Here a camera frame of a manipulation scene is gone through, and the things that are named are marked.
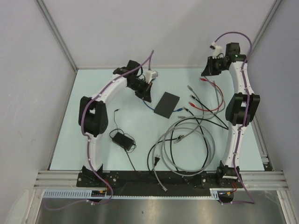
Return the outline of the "black network switch box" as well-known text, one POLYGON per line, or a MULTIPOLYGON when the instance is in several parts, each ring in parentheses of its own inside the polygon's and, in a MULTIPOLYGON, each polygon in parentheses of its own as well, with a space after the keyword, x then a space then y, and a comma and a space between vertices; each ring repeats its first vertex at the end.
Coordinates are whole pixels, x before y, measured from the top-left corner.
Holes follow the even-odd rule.
POLYGON ((169 119, 174 112, 180 112, 183 109, 179 108, 175 110, 180 97, 173 95, 171 93, 165 92, 154 109, 154 113, 158 114, 164 118, 169 119))

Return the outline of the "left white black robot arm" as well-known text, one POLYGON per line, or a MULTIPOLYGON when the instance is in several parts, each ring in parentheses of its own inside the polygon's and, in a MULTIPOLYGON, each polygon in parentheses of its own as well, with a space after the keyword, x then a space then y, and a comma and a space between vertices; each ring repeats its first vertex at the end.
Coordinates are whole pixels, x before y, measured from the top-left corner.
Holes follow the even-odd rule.
POLYGON ((111 79, 100 91, 80 100, 78 124, 87 138, 84 167, 90 170, 87 181, 92 186, 97 187, 105 181, 103 174, 98 172, 103 167, 104 156, 97 155, 97 143, 108 127, 107 104, 125 88, 132 89, 138 98, 151 102, 152 81, 158 77, 158 72, 148 68, 143 73, 144 78, 139 78, 138 71, 143 70, 143 65, 130 60, 126 67, 113 71, 111 79))

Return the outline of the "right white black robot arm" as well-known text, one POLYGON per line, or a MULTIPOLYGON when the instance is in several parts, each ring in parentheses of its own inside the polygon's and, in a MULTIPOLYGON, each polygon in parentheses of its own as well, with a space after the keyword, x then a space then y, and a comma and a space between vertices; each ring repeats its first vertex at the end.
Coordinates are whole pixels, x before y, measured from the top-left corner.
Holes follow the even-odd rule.
POLYGON ((217 43, 213 42, 210 48, 214 52, 208 57, 207 65, 201 75, 203 77, 216 76, 222 71, 228 71, 234 87, 234 94, 225 111, 225 119, 229 124, 226 150, 215 176, 215 181, 220 187, 227 187, 241 178, 239 154, 242 139, 247 126, 255 116, 260 96, 252 90, 248 76, 247 56, 241 54, 238 43, 228 43, 223 57, 219 57, 222 47, 217 43))

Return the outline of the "black power adapter brick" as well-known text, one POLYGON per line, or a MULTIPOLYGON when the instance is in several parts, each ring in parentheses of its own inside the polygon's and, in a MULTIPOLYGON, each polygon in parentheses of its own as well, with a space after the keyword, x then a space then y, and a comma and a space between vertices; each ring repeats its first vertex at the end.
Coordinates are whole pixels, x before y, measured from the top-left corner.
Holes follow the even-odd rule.
POLYGON ((112 141, 122 147, 125 150, 130 150, 132 148, 132 146, 134 145, 134 140, 127 137, 126 135, 117 132, 116 135, 112 138, 112 141))

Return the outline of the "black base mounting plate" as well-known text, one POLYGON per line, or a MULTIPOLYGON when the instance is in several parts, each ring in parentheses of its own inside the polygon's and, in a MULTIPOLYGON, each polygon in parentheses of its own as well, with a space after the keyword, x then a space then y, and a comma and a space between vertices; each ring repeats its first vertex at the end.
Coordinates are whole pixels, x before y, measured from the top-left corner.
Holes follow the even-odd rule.
POLYGON ((92 196, 114 197, 201 197, 211 190, 232 197, 243 189, 239 180, 220 179, 215 172, 195 176, 176 175, 171 171, 101 171, 82 168, 76 186, 91 188, 92 196))

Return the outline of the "aluminium frame rail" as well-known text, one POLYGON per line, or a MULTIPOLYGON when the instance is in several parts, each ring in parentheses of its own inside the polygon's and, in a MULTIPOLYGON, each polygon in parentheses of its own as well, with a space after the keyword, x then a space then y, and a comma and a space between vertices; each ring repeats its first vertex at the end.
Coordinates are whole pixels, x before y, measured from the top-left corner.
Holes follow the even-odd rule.
MULTIPOLYGON (((39 171, 35 186, 75 187, 80 171, 39 171)), ((288 190, 282 171, 241 171, 243 183, 248 189, 288 190)))

